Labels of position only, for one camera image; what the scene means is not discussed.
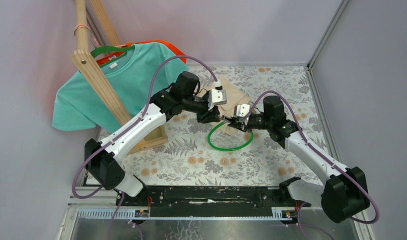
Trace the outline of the green cable lock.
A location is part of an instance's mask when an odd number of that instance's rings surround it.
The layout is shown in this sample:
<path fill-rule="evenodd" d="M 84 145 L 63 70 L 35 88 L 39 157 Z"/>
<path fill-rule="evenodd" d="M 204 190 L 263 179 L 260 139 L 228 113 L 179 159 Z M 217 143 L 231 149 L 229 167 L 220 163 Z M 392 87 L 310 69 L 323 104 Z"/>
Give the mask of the green cable lock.
<path fill-rule="evenodd" d="M 235 147 L 229 147 L 229 148 L 223 148 L 223 147 L 218 147 L 218 146 L 214 145 L 214 144 L 212 143 L 212 141 L 211 141 L 211 137 L 212 137 L 213 133 L 214 133 L 217 129 L 219 129 L 221 126 L 223 126 L 224 124 L 225 124 L 225 122 L 221 122 L 221 123 L 217 124 L 217 125 L 208 133 L 208 135 L 207 135 L 207 137 L 206 137 L 206 141 L 207 141 L 208 145 L 209 145 L 211 148 L 213 148 L 213 149 L 215 149 L 215 150 L 217 150 L 217 151 L 221 151 L 221 152 L 234 152 L 234 151 L 241 150 L 241 149 L 247 147 L 248 145 L 250 145 L 250 144 L 252 143 L 252 141 L 253 141 L 253 139 L 254 139 L 254 137 L 255 137 L 255 135 L 254 135 L 253 132 L 250 133 L 249 139 L 248 139 L 244 144 L 242 144 L 242 145 L 235 146 Z"/>

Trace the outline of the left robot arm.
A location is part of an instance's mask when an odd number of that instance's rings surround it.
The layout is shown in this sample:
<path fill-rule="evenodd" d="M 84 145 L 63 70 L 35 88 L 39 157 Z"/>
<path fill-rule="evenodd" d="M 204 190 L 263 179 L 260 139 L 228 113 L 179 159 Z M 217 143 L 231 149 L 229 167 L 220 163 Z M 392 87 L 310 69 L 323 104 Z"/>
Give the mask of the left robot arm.
<path fill-rule="evenodd" d="M 147 198 L 144 184 L 123 170 L 121 162 L 130 150 L 153 130 L 179 115 L 182 111 L 196 114 L 199 123 L 220 121 L 218 105 L 227 102 L 219 80 L 203 97 L 194 95 L 199 78 L 182 72 L 175 83 L 156 92 L 133 119 L 100 142 L 89 140 L 85 148 L 85 169 L 105 190 L 118 190 L 127 195 L 132 204 L 142 205 Z"/>

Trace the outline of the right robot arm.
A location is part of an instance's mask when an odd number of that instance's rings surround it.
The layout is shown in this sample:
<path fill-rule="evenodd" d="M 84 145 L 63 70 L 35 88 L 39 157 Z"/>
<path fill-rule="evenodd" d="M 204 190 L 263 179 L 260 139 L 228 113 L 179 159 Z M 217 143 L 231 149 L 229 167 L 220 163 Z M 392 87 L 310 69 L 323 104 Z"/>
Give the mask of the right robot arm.
<path fill-rule="evenodd" d="M 301 133 L 297 122 L 287 118 L 280 97 L 265 97 L 261 113 L 251 113 L 250 105 L 240 104 L 234 108 L 232 117 L 222 116 L 221 119 L 242 132 L 266 130 L 274 142 L 298 157 L 318 177 L 320 184 L 299 177 L 282 182 L 279 186 L 283 189 L 278 192 L 281 204 L 291 206 L 296 201 L 307 202 L 322 208 L 335 223 L 371 206 L 365 173 L 358 167 L 349 168 L 338 162 Z"/>

